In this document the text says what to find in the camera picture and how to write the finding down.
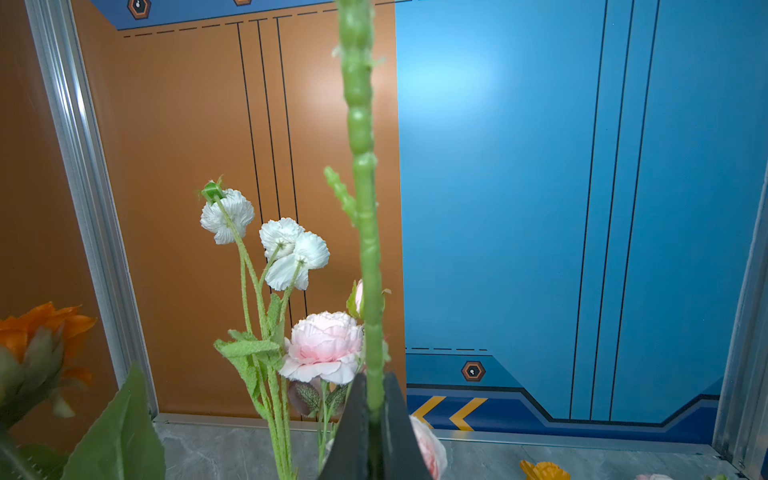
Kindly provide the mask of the pink peony flower stem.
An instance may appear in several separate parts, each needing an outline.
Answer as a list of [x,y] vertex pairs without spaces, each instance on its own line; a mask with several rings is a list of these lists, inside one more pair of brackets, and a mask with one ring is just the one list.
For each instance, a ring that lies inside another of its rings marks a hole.
[[[352,298],[358,315],[362,313],[363,289],[362,280],[354,283]],[[364,333],[363,326],[357,324],[358,315],[322,312],[301,320],[285,340],[280,375],[303,383],[320,380],[345,386],[352,382],[363,358]],[[413,415],[409,419],[432,479],[441,479],[448,466],[445,447],[424,422]]]

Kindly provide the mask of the left aluminium corner post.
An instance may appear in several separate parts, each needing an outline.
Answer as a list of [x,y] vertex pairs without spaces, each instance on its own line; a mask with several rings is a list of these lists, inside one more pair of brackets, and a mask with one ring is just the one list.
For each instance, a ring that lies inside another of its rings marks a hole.
[[149,414],[156,417],[156,389],[73,7],[41,0],[25,7],[115,378],[123,384],[131,366],[140,367]]

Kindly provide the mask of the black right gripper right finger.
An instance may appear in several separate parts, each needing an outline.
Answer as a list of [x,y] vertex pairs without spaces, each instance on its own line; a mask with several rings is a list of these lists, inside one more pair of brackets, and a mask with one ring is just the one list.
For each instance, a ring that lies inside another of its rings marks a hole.
[[409,418],[406,401],[393,373],[385,374],[384,395],[381,410],[383,478],[431,479]]

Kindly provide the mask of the orange gerbera flower stem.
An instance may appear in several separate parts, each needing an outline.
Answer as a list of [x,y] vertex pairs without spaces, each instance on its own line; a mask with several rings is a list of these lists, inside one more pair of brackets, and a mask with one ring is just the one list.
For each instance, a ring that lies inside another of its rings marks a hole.
[[85,389],[86,368],[70,361],[94,318],[77,307],[39,305],[1,322],[1,476],[4,479],[162,479],[164,447],[148,409],[146,380],[131,366],[127,379],[70,454],[47,445],[20,445],[11,428],[41,403],[71,418],[62,391]]

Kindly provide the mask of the yellow ranunculus flower stem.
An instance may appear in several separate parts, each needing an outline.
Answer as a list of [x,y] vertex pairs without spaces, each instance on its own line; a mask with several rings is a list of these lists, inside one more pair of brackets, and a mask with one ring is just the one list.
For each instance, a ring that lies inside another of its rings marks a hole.
[[520,468],[526,480],[570,480],[571,475],[559,465],[552,462],[534,464],[522,460]]

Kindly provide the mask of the aluminium corner post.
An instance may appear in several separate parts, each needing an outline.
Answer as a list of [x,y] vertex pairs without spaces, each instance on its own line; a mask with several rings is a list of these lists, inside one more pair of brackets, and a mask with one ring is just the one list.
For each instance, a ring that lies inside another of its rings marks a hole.
[[156,417],[156,389],[73,7],[41,0],[25,7],[115,378],[123,384],[131,366],[140,367],[149,414]]
[[766,186],[737,305],[712,446],[743,477],[767,477]]

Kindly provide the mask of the pink carnation flower stem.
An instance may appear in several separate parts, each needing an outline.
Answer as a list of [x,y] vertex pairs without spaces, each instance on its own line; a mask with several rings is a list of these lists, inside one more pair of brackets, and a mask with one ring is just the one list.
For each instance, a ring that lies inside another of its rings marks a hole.
[[673,480],[673,478],[668,475],[653,473],[637,475],[635,480]]

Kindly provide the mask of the right aluminium corner post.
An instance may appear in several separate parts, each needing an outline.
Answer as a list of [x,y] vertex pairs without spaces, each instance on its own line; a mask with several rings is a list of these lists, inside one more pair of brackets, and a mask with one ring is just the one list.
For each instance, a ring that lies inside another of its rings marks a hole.
[[766,186],[737,305],[712,446],[743,477],[767,477]]

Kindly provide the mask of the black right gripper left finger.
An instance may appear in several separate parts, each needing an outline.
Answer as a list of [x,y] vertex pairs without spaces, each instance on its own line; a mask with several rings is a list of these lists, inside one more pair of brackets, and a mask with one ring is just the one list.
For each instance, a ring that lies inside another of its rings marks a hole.
[[366,392],[366,376],[357,374],[319,480],[368,478],[369,409]]

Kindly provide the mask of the white rose flower stem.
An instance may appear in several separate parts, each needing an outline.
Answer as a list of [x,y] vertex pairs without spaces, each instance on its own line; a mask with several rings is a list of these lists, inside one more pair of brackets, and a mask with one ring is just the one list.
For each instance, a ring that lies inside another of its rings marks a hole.
[[366,338],[367,405],[370,422],[381,423],[385,404],[384,335],[382,315],[381,249],[376,198],[377,158],[374,153],[373,87],[375,62],[374,8],[370,1],[336,3],[343,79],[343,96],[348,107],[347,131],[353,156],[355,194],[350,195],[339,175],[328,167],[324,174],[340,201],[342,210],[359,233],[363,313]]

